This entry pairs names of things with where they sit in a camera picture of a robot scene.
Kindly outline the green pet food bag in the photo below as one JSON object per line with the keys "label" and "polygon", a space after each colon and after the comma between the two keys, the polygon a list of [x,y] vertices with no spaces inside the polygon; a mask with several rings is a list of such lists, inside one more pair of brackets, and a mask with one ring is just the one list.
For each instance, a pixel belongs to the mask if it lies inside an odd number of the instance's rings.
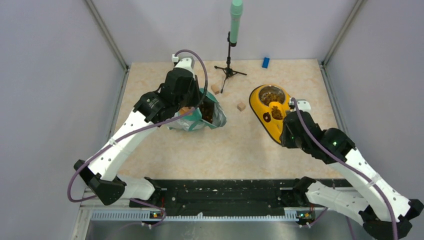
{"label": "green pet food bag", "polygon": [[224,127],[227,116],[215,96],[207,91],[203,103],[189,115],[166,124],[170,130],[193,132],[205,127],[211,130]]}

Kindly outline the yellow double pet bowl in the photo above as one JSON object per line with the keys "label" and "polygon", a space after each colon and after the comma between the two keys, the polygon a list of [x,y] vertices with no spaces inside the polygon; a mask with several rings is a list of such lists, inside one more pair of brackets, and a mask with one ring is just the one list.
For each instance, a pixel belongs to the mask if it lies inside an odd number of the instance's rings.
{"label": "yellow double pet bowl", "polygon": [[290,99],[290,95],[282,87],[273,84],[260,85],[249,95],[249,105],[252,111],[268,135],[278,144],[282,143],[280,136],[283,132],[283,120],[272,118],[269,104],[270,102],[280,102],[286,117],[290,112]]}

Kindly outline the yellow plastic scoop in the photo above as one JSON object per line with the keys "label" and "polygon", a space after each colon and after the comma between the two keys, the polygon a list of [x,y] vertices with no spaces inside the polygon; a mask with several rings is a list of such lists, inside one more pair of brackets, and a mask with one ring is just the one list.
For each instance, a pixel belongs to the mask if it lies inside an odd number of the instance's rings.
{"label": "yellow plastic scoop", "polygon": [[275,120],[283,120],[286,116],[284,106],[278,101],[270,102],[269,109],[270,109],[271,117]]}

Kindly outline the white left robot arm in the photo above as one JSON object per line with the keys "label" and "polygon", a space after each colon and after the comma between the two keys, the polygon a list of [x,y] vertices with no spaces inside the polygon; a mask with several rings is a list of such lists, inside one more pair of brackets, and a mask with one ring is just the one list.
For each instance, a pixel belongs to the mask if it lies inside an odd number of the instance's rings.
{"label": "white left robot arm", "polygon": [[78,160],[74,168],[105,205],[119,199],[139,199],[154,207],[160,193],[147,179],[118,177],[118,171],[133,151],[160,125],[167,124],[183,107],[201,101],[197,76],[192,67],[175,66],[155,91],[143,94],[109,142],[90,159]]}

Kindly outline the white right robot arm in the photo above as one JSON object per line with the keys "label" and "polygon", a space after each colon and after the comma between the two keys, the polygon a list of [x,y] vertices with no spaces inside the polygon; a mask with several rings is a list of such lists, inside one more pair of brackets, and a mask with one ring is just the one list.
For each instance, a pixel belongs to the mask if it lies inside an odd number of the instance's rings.
{"label": "white right robot arm", "polygon": [[299,206],[321,205],[356,221],[376,240],[399,240],[412,229],[423,203],[391,187],[364,159],[355,143],[340,129],[321,129],[305,111],[293,111],[282,122],[282,145],[301,149],[339,172],[357,195],[338,191],[304,176],[293,186]]}

